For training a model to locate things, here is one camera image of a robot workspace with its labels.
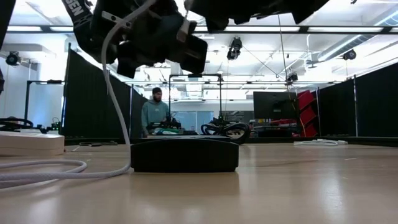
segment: desk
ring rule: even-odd
[[[62,157],[86,161],[87,172],[120,168],[128,159],[121,146],[79,147]],[[26,160],[0,157],[0,162]],[[111,179],[61,180],[2,190],[0,220],[2,224],[396,223],[397,189],[396,148],[256,144],[241,146],[236,173],[130,171]]]

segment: computer monitor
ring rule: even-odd
[[[256,119],[297,119],[299,116],[295,93],[256,91],[253,100]]]
[[[8,24],[10,23],[11,15],[14,10],[16,0],[1,0],[0,1],[0,50],[4,37],[6,36]]]

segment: table surface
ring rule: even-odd
[[[125,146],[70,147],[86,172],[122,167]],[[377,146],[240,147],[224,174],[128,174],[0,190],[2,224],[397,223],[398,150]],[[42,158],[0,157],[0,162]],[[29,171],[67,170],[67,166]],[[26,168],[2,170],[22,172]]]

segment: table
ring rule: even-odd
[[[125,146],[69,147],[87,172],[128,160]],[[0,157],[0,162],[39,158]],[[225,174],[140,174],[0,191],[2,224],[396,223],[398,150],[252,144]],[[29,170],[65,170],[67,166]],[[20,172],[26,168],[4,170]]]

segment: white power strip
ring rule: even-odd
[[[58,134],[0,131],[0,156],[56,156],[63,154],[64,137]]]

